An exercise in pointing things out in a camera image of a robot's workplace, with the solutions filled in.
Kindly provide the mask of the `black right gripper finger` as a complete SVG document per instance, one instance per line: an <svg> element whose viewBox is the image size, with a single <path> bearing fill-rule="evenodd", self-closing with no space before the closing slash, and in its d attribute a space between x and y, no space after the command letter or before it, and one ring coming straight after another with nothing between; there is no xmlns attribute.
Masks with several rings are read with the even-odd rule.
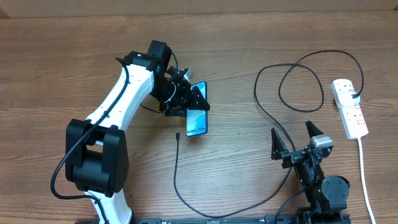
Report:
<svg viewBox="0 0 398 224"><path fill-rule="evenodd" d="M275 128L271 129L271 137L272 137L272 150L271 150L271 159L279 160L283 158L283 155L288 153L285 143L280 137L279 133Z"/></svg>
<svg viewBox="0 0 398 224"><path fill-rule="evenodd" d="M323 132L320 131L311 121L307 121L305 125L307 127L308 135L310 138L323 134Z"/></svg>

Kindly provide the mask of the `blue Galaxy smartphone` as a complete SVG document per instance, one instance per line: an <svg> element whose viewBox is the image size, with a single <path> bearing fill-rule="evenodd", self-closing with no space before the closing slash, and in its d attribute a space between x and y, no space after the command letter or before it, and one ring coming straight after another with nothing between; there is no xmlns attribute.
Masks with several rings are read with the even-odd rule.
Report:
<svg viewBox="0 0 398 224"><path fill-rule="evenodd" d="M204 99L207 101L207 83L196 83ZM188 137L206 134L208 132L208 112L205 110L187 110L186 135Z"/></svg>

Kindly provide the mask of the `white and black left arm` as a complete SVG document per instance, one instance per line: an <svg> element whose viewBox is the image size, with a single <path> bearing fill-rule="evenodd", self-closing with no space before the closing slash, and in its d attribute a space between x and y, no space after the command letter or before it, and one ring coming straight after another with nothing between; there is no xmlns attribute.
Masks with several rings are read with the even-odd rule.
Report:
<svg viewBox="0 0 398 224"><path fill-rule="evenodd" d="M192 84L189 68L170 66L175 58L165 43L153 40L145 53L119 58L121 74L100 106L66 128L65 177L92 201L98 223L132 223L134 213L123 191L129 173L126 131L146 96L159 102L159 113L186 119L187 136L208 131L207 83Z"/></svg>

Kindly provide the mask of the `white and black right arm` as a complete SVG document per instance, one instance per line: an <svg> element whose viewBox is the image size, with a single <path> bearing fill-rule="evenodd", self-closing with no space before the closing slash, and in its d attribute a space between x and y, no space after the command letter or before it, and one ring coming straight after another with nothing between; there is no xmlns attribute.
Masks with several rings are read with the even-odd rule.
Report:
<svg viewBox="0 0 398 224"><path fill-rule="evenodd" d="M275 215L265 216L267 223L350 223L347 209L349 181L339 175L325 176L320 166L333 149L333 140L311 121L305 123L310 142L301 150L289 151L279 133L271 129L271 159L281 160L283 168L293 168L302 190L289 198ZM298 208L293 215L283 215L283 209L304 194L308 206Z"/></svg>

